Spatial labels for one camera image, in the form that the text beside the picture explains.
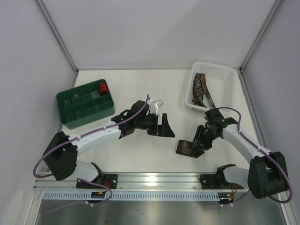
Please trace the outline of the dark brown patterned tie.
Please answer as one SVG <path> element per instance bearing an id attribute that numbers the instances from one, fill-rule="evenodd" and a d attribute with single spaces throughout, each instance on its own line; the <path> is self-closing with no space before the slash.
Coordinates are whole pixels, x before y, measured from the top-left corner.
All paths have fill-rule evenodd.
<path id="1" fill-rule="evenodd" d="M 186 140 L 179 140 L 176 148 L 176 153 L 179 155 L 197 158 L 196 146 L 193 142 Z"/>

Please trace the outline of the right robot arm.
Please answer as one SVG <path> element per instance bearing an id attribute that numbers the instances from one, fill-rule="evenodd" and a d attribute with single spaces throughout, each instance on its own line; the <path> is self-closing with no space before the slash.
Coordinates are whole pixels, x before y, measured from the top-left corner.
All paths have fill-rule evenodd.
<path id="1" fill-rule="evenodd" d="M 283 203 L 291 201 L 293 188 L 282 153 L 272 152 L 251 140 L 241 129 L 241 120 L 225 118 L 219 108 L 206 111 L 205 119 L 206 124 L 198 126 L 192 142 L 195 157 L 211 149 L 215 139 L 222 138 L 248 161 L 247 186 L 255 198 L 272 198 L 275 194 L 289 191 L 290 195 Z"/>

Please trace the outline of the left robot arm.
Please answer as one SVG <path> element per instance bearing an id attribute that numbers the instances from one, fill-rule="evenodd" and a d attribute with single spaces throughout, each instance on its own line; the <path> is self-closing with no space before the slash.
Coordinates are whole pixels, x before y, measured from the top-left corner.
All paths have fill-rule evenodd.
<path id="1" fill-rule="evenodd" d="M 84 134 L 56 133 L 43 153 L 43 161 L 56 181 L 72 177 L 77 180 L 77 188 L 103 185 L 105 175 L 99 166 L 80 161 L 79 156 L 101 144 L 131 135 L 136 129 L 145 130 L 151 136 L 175 137 L 166 113 L 161 116 L 151 113 L 150 105 L 139 100 L 106 124 Z"/>

